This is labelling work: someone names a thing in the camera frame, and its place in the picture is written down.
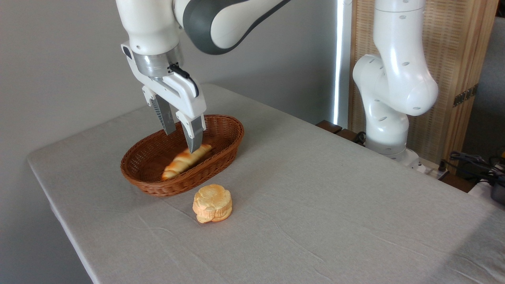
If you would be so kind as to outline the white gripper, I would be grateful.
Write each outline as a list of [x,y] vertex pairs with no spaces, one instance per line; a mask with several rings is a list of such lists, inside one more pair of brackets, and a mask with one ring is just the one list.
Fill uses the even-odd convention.
[[155,110],[166,135],[176,130],[171,104],[178,110],[176,116],[183,126],[189,152],[195,152],[201,147],[203,134],[207,129],[203,115],[207,104],[197,84],[174,72],[161,78],[141,74],[129,42],[121,44],[121,49],[135,78],[144,85],[142,92],[146,102]]

